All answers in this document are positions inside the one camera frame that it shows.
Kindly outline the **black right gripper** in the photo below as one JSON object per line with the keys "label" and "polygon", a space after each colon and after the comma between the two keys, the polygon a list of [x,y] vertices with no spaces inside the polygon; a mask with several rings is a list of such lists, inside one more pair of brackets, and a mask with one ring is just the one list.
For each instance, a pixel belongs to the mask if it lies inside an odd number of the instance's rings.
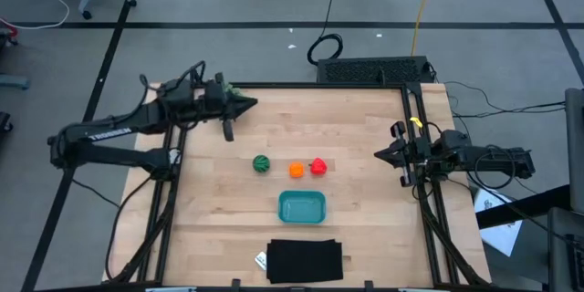
{"label": "black right gripper", "polygon": [[387,148],[376,151],[374,157],[387,162],[393,168],[402,168],[402,187],[414,186],[425,180],[425,169],[430,158],[430,144],[423,137],[411,141],[404,138],[405,123],[397,121],[391,126],[391,136],[395,138]]}

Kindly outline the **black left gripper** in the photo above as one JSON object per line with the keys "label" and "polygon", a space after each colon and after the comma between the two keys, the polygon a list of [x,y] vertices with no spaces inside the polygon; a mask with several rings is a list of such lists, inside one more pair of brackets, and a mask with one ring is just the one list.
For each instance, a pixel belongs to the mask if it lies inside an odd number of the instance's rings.
{"label": "black left gripper", "polygon": [[[229,97],[224,88],[224,75],[216,73],[213,80],[209,80],[204,89],[204,111],[208,119],[218,119],[222,122],[224,138],[226,141],[234,140],[232,126],[232,108]],[[233,120],[237,120],[246,111],[257,104],[258,100],[246,96],[233,95],[234,103]]]}

